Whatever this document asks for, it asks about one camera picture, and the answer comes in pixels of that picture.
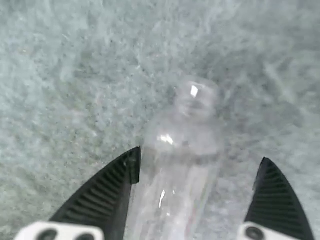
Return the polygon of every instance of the bottle neck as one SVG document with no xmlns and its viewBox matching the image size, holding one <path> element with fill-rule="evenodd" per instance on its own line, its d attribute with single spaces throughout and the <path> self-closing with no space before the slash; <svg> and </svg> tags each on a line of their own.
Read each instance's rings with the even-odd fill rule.
<svg viewBox="0 0 320 240">
<path fill-rule="evenodd" d="M 174 107 L 178 113 L 194 121 L 206 121 L 216 113 L 218 86 L 204 79 L 183 82 L 176 89 Z"/>
</svg>

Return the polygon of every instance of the clear plastic bottle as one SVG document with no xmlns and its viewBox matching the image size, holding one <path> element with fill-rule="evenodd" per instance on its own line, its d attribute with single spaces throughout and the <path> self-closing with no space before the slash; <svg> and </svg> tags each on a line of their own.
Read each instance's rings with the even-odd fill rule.
<svg viewBox="0 0 320 240">
<path fill-rule="evenodd" d="M 217 100 L 215 83 L 188 76 L 174 104 L 148 125 L 126 239 L 193 238 L 222 160 Z"/>
</svg>

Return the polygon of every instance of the fluffy carpet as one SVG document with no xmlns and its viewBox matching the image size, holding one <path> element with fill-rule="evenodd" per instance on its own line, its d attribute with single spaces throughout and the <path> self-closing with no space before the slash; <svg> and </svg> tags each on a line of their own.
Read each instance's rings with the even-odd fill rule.
<svg viewBox="0 0 320 240">
<path fill-rule="evenodd" d="M 0 236 L 137 146 L 190 74 L 221 89 L 226 168 L 197 239 L 235 239 L 264 156 L 320 238 L 320 1 L 0 1 Z"/>
</svg>

